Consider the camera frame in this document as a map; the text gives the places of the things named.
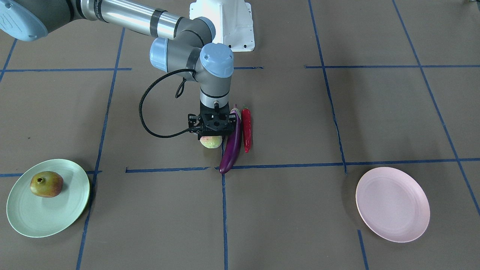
purple eggplant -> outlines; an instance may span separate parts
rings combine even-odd
[[[237,117],[237,123],[233,133],[228,136],[227,146],[220,162],[219,171],[221,174],[227,173],[237,161],[241,147],[241,113],[235,105],[230,113],[234,113]]]

blue joint cap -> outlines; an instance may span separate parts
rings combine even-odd
[[[212,23],[212,21],[210,21],[210,19],[206,17],[198,17],[197,19],[204,21],[208,25],[208,28],[210,28],[210,33],[212,33],[212,40],[213,40],[215,38],[216,32],[215,32],[215,25]]]
[[[0,29],[23,41],[34,41],[48,35],[43,22],[13,0],[0,0]]]
[[[150,62],[160,70],[167,71],[168,39],[157,37],[150,47]]]
[[[233,52],[225,44],[208,43],[200,52],[202,66],[219,78],[228,78],[233,74]]]

